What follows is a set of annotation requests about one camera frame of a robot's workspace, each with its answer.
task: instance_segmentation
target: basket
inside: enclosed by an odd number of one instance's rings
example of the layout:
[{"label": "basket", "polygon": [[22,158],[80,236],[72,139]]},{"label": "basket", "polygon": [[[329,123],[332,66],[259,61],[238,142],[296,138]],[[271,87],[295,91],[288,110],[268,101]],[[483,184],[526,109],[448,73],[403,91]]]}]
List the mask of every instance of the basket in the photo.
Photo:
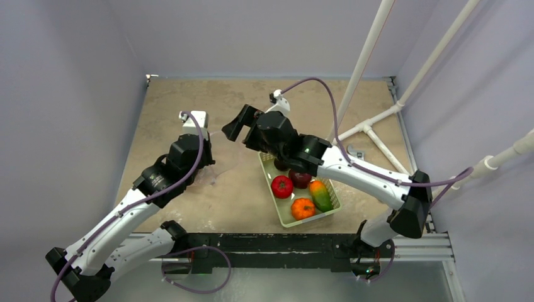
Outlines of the basket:
[{"label": "basket", "polygon": [[294,227],[295,225],[301,225],[303,223],[314,221],[314,220],[317,220],[319,218],[323,218],[325,216],[334,214],[335,212],[341,210],[341,203],[339,202],[338,195],[336,195],[334,187],[332,186],[332,181],[330,181],[330,179],[325,179],[325,178],[321,178],[321,177],[313,177],[312,181],[314,181],[314,180],[321,181],[326,186],[326,188],[328,190],[328,194],[330,195],[330,199],[332,201],[333,209],[330,210],[330,211],[327,211],[327,212],[321,212],[318,209],[315,209],[315,215],[314,216],[312,216],[310,218],[303,219],[303,220],[296,220],[291,215],[291,205],[293,204],[293,201],[295,201],[295,199],[297,199],[297,198],[309,198],[309,199],[312,199],[312,196],[311,196],[309,190],[308,189],[297,189],[297,188],[295,188],[293,190],[293,194],[291,195],[291,199],[289,199],[289,198],[286,198],[286,199],[276,198],[273,195],[273,192],[271,190],[271,182],[273,181],[273,179],[276,176],[279,176],[279,175],[288,176],[288,172],[289,171],[286,171],[286,172],[279,171],[275,167],[275,163],[274,163],[275,157],[270,155],[270,154],[258,152],[258,157],[259,157],[259,162],[261,163],[261,168],[263,170],[263,174],[265,175],[265,181],[267,182],[267,186],[269,187],[269,192],[271,193],[271,197],[273,198],[273,202],[275,203],[276,212],[278,213],[278,217],[280,219],[280,223],[285,228],[290,228],[290,227]]}]

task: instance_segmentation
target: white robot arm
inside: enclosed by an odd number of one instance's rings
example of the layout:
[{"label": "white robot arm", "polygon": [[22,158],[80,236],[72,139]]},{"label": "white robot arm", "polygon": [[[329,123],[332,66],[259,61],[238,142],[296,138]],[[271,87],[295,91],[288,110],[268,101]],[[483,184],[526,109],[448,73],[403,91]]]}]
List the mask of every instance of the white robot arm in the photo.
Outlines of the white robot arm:
[{"label": "white robot arm", "polygon": [[[247,148],[269,153],[297,172],[345,183],[389,206],[384,214],[363,222],[358,240],[366,249],[377,248],[399,234],[410,238],[422,236],[431,192],[427,187],[399,184],[429,182],[427,174],[416,171],[408,176],[388,171],[346,155],[337,146],[319,137],[298,134],[287,117],[289,104],[280,91],[271,94],[271,102],[275,105],[266,112],[244,105],[239,115],[223,127],[226,137],[235,141],[242,127],[248,126],[250,129],[243,141]],[[355,165],[389,176],[397,182],[385,181]]]},{"label": "white robot arm", "polygon": [[142,240],[120,246],[143,221],[183,193],[198,170],[215,163],[208,115],[204,111],[190,114],[198,127],[193,119],[182,117],[183,134],[168,154],[142,172],[119,204],[76,243],[66,249],[54,248],[46,255],[58,279],[78,302],[96,301],[111,282],[152,258],[168,254],[186,234],[179,224],[167,221]]}]

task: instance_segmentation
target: tabletop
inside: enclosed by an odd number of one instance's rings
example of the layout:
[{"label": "tabletop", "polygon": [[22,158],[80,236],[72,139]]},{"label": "tabletop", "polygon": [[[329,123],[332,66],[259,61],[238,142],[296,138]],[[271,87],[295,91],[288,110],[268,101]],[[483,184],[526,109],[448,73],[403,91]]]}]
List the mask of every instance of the tabletop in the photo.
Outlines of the tabletop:
[{"label": "tabletop", "polygon": [[[225,233],[354,233],[364,219],[387,209],[374,197],[345,184],[334,182],[341,211],[291,228],[279,219],[265,181],[258,154],[239,143],[225,139],[220,129],[232,121],[244,104],[258,109],[270,107],[269,93],[284,89],[296,80],[284,79],[151,79],[132,146],[124,168],[116,203],[132,187],[132,182],[181,134],[182,110],[209,114],[212,152],[217,164],[198,182],[146,220],[136,232],[150,233],[167,220],[175,220],[189,232]],[[336,103],[341,102],[348,81],[326,81]],[[325,89],[306,82],[285,94],[290,102],[290,121],[299,133],[326,137],[332,124],[332,108]],[[340,133],[392,105],[384,81],[361,81],[340,126]],[[384,144],[409,171],[409,157],[398,117],[395,115],[373,126]],[[380,167],[395,169],[376,145],[363,133],[343,141],[346,147],[365,152],[365,160]],[[210,184],[216,175],[215,184]]]}]

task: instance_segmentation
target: apple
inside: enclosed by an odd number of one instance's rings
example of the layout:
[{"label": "apple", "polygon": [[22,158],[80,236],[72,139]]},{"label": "apple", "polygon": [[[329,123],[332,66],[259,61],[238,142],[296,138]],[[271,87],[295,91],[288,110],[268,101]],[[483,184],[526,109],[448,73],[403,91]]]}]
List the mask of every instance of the apple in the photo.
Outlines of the apple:
[{"label": "apple", "polygon": [[307,173],[298,173],[291,169],[289,170],[289,179],[291,179],[295,188],[306,189],[310,181],[312,181],[312,176]]}]

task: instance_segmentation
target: pvc pipe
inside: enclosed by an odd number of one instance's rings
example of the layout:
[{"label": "pvc pipe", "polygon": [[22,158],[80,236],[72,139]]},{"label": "pvc pipe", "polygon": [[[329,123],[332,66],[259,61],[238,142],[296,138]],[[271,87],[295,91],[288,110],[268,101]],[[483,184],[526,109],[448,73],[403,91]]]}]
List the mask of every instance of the pvc pipe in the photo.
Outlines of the pvc pipe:
[{"label": "pvc pipe", "polygon": [[[464,184],[473,179],[481,178],[492,171],[497,170],[505,162],[515,159],[516,157],[534,152],[534,130],[529,132],[523,138],[517,140],[512,147],[502,151],[501,153],[484,157],[478,164],[473,166],[473,172],[461,181],[456,182],[451,188],[454,190],[460,189]],[[432,192],[436,197],[443,189],[437,189]]]},{"label": "pvc pipe", "polygon": [[394,115],[397,112],[401,110],[401,106],[398,106],[397,104],[391,106],[389,109],[377,114],[376,116],[367,119],[365,121],[362,121],[361,123],[357,124],[356,126],[350,128],[349,130],[343,132],[339,135],[339,140],[344,140],[345,138],[348,138],[360,131],[363,131],[365,126],[373,126],[376,122],[383,120],[384,118]]},{"label": "pvc pipe", "polygon": [[367,134],[371,140],[375,143],[375,145],[382,151],[382,153],[386,156],[386,158],[389,160],[389,162],[399,171],[400,173],[404,173],[407,175],[410,175],[408,170],[404,168],[404,166],[399,162],[397,157],[389,150],[389,148],[383,143],[383,141],[378,137],[378,135],[373,131],[373,128],[370,126],[366,126],[363,130],[365,134]]},{"label": "pvc pipe", "polygon": [[345,90],[343,100],[339,105],[337,113],[338,124],[335,125],[334,123],[332,123],[330,133],[326,138],[326,140],[330,142],[334,139],[334,127],[339,127],[339,125],[341,124],[341,120],[345,116],[345,112],[347,111],[352,96],[356,91],[356,86],[358,85],[361,79],[361,75],[363,74],[363,70],[365,69],[367,62],[369,61],[369,58],[371,57],[373,48],[375,48],[375,45],[377,44],[380,32],[382,32],[382,28],[385,24],[385,21],[387,20],[387,17],[391,11],[391,7],[393,6],[394,2],[395,0],[382,0],[382,2],[380,3],[380,7],[378,7],[377,15],[375,16],[375,20],[371,25],[371,29],[369,30],[369,34],[367,35],[367,39],[363,44],[363,49],[360,52],[360,56],[358,57],[358,61],[356,62],[356,66],[354,67],[354,71],[352,72],[352,76],[349,80],[347,89]]},{"label": "pvc pipe", "polygon": [[436,45],[436,48],[434,48],[428,59],[426,59],[426,62],[423,64],[413,81],[410,83],[410,86],[408,86],[406,91],[404,91],[404,94],[402,94],[402,97],[398,102],[400,106],[404,106],[404,104],[406,104],[406,101],[411,96],[412,92],[414,92],[415,88],[419,85],[423,77],[429,71],[430,67],[432,67],[434,62],[436,62],[445,47],[449,44],[450,40],[460,29],[467,17],[469,17],[469,15],[475,9],[479,2],[480,0],[467,1],[460,14],[458,14],[456,19],[452,23],[451,27],[449,27],[447,32],[443,35],[443,38],[441,38],[441,41]]}]

